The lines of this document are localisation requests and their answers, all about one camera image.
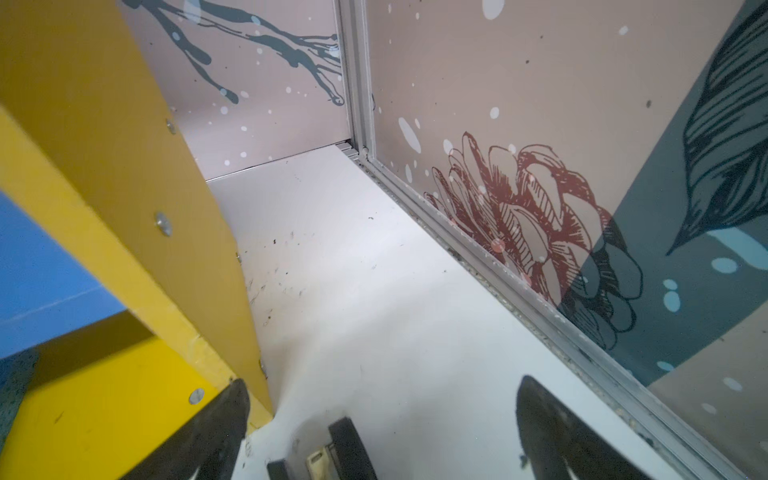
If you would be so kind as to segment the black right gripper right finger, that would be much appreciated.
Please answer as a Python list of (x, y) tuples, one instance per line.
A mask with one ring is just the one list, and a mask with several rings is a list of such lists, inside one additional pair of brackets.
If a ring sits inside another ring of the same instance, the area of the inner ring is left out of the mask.
[(524, 456), (537, 479), (646, 479), (535, 378), (522, 378), (516, 419)]

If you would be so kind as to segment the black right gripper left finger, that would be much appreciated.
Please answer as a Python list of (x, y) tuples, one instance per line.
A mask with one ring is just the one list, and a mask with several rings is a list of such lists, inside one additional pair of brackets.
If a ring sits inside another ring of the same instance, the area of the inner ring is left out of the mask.
[(123, 477), (230, 479), (249, 414), (249, 392), (237, 379)]

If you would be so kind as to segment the blue cellulose sponge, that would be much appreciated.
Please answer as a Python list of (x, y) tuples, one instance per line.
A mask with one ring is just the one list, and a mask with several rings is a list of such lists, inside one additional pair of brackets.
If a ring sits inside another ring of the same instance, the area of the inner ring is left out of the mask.
[(31, 348), (1, 360), (0, 449), (10, 434), (38, 359), (38, 350)]

